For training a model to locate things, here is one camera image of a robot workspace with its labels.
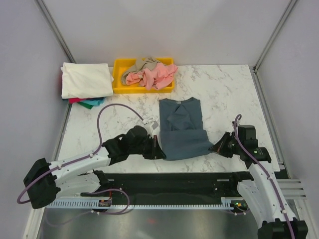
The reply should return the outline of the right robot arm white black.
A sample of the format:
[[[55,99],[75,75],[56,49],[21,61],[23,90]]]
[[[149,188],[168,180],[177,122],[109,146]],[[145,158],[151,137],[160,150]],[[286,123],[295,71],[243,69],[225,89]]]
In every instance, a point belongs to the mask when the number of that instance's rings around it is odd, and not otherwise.
[[[265,147],[258,145],[256,129],[252,125],[236,126],[225,132],[210,151],[223,157],[238,155],[244,161],[252,179],[234,179],[228,190],[242,196],[258,225],[260,239],[304,239],[308,234],[305,221],[297,219],[288,205]]]

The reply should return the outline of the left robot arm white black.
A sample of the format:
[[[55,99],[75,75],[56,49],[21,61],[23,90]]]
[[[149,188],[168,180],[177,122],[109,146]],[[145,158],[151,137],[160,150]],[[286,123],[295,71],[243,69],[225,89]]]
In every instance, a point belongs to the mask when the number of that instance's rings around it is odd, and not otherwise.
[[[97,149],[79,158],[69,158],[61,162],[37,160],[23,182],[33,209],[43,208],[67,191],[89,188],[99,196],[109,192],[109,183],[103,179],[87,181],[85,173],[96,168],[107,167],[127,160],[129,155],[142,155],[144,159],[166,159],[158,137],[151,136],[142,126],[135,126],[126,134],[101,143]]]

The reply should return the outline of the blue-grey t-shirt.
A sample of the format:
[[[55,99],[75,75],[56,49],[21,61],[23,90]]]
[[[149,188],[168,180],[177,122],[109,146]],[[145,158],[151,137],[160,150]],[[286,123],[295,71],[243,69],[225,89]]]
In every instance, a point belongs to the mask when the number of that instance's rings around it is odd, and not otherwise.
[[[203,128],[200,100],[159,101],[160,141],[167,161],[208,155],[213,144]]]

